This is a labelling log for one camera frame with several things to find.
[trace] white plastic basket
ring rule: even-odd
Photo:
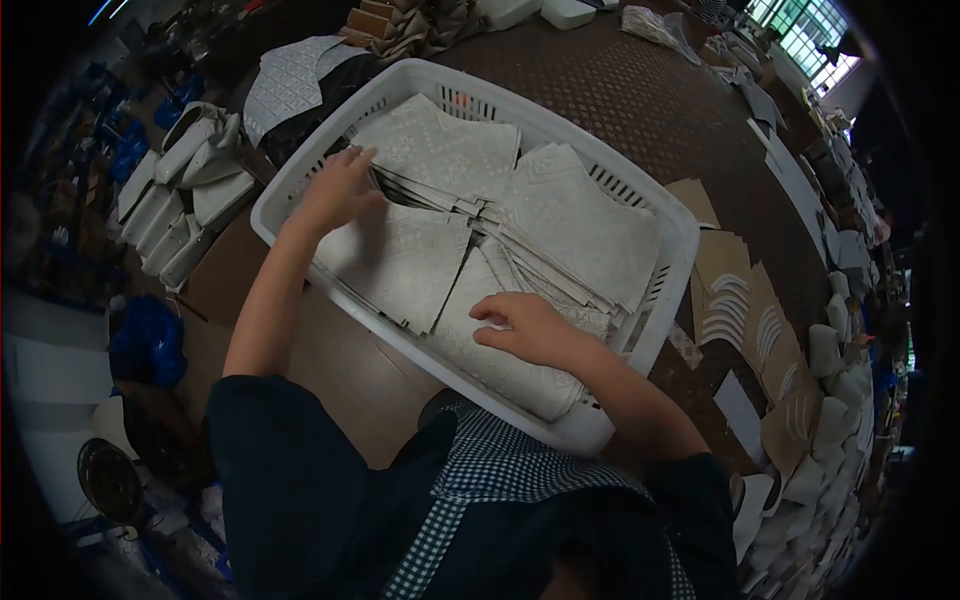
[[[321,168],[330,147],[343,135],[352,137],[355,126],[363,119],[418,93],[455,117],[517,125],[522,152],[541,143],[568,143],[590,176],[612,198],[622,204],[643,206],[658,216],[660,255],[643,302],[608,340],[614,351],[622,351],[635,333],[640,315],[648,313],[628,362],[638,372],[649,373],[693,269],[700,243],[700,230],[693,215],[652,177],[593,135],[546,108],[460,71],[425,60],[400,60],[364,85],[327,117],[276,174],[253,207],[253,230],[272,246],[280,226],[300,201],[313,174]],[[590,456],[610,439],[613,426],[595,402],[575,402],[560,419],[544,422],[420,344],[409,331],[371,310],[316,264],[310,266],[308,278],[324,286],[330,299],[351,317],[444,384],[541,442],[563,452]]]

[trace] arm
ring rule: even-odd
[[[375,155],[375,148],[366,152],[358,146],[349,148],[328,158],[314,178],[247,294],[230,338],[224,377],[286,374],[303,280],[317,244],[366,208],[383,202],[383,194],[362,188]]]
[[[709,452],[700,432],[677,404],[593,335],[577,329],[536,294],[488,296],[470,310],[510,330],[481,327],[473,340],[530,363],[569,372],[587,386],[616,430],[649,462]]]

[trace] window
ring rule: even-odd
[[[756,0],[750,17],[760,27],[782,34],[780,48],[810,79],[821,96],[856,64],[856,57],[840,56],[837,66],[817,52],[817,45],[834,46],[847,31],[847,19],[831,0]]]

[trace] forearm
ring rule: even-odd
[[[651,463],[709,452],[684,411],[646,377],[595,338],[584,342],[569,371],[593,394],[613,427]]]
[[[224,377],[285,375],[297,324],[303,280],[327,229],[291,217],[260,267],[237,319]]]

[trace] left hand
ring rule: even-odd
[[[340,228],[364,210],[385,202],[367,179],[376,148],[351,146],[329,156],[303,197],[298,219],[320,231]]]

